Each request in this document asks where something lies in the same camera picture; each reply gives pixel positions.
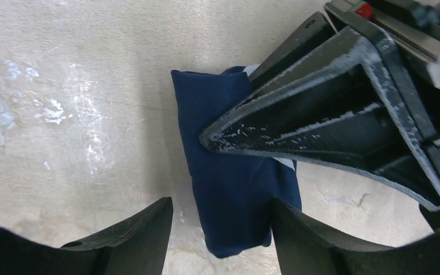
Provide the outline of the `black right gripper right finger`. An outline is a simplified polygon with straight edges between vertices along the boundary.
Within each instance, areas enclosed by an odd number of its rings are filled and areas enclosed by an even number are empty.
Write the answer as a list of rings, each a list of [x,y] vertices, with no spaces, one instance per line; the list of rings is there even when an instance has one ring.
[[[440,274],[440,229],[390,247],[324,224],[280,199],[271,201],[282,274]]]

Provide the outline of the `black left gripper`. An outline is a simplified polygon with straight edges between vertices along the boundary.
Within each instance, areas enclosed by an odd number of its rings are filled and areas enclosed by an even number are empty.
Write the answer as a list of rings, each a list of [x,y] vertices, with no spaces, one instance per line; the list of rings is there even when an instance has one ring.
[[[350,165],[416,199],[440,228],[440,15],[418,1],[330,1],[337,33],[357,33],[379,63],[359,62],[381,103],[356,127]]]

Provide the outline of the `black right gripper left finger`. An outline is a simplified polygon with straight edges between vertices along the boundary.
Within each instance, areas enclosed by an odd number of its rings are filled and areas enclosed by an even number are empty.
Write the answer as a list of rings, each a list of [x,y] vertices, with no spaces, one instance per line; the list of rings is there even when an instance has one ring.
[[[164,197],[59,248],[0,227],[0,274],[161,274],[172,216],[172,199]]]

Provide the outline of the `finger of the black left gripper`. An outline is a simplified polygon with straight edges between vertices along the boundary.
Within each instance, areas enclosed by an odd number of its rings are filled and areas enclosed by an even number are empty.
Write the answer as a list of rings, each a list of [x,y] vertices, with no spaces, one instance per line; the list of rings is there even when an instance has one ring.
[[[206,127],[212,152],[360,174],[440,210],[440,174],[377,48],[345,27]]]
[[[262,89],[270,82],[278,83],[281,89],[291,89],[297,85],[298,77],[292,80],[282,78],[291,66],[335,34],[336,30],[323,13],[313,13],[249,76],[253,89]]]

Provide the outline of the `navy blue underwear white trim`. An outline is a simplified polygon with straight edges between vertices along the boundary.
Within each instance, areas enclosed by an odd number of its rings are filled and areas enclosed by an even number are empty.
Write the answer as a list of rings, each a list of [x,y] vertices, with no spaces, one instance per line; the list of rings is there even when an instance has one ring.
[[[270,200],[300,209],[296,163],[291,159],[214,154],[200,132],[253,91],[253,66],[221,74],[171,72],[178,124],[208,251],[227,258],[271,244]]]

